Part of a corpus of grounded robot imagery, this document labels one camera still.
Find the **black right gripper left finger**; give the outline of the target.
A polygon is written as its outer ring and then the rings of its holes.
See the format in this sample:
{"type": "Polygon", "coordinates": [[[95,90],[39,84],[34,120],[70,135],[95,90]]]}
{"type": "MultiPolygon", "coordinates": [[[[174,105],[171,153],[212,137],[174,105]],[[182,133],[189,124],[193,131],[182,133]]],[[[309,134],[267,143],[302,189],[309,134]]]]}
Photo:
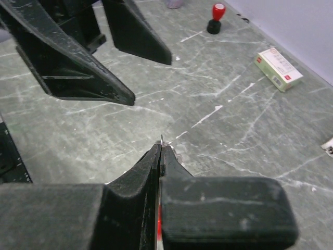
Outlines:
{"type": "Polygon", "coordinates": [[[160,155],[108,184],[2,184],[1,249],[155,249],[160,155]]]}

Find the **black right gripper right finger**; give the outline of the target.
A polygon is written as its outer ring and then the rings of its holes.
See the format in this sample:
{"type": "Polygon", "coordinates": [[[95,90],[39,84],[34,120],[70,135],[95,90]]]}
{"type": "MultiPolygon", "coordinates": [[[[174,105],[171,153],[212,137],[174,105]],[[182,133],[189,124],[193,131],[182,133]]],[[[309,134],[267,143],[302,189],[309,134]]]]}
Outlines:
{"type": "Polygon", "coordinates": [[[298,225],[286,191],[266,177],[195,177],[161,152],[164,249],[288,249],[298,225]]]}

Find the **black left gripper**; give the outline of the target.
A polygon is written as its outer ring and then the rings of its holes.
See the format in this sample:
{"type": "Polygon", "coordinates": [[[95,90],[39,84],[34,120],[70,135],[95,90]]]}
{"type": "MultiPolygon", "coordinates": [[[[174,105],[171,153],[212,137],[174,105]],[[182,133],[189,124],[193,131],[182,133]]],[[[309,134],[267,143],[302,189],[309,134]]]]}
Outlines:
{"type": "MultiPolygon", "coordinates": [[[[1,24],[46,94],[133,106],[134,93],[91,54],[106,42],[95,0],[1,1],[1,24]]],[[[134,1],[102,1],[115,47],[172,64],[172,53],[134,1]]]]}

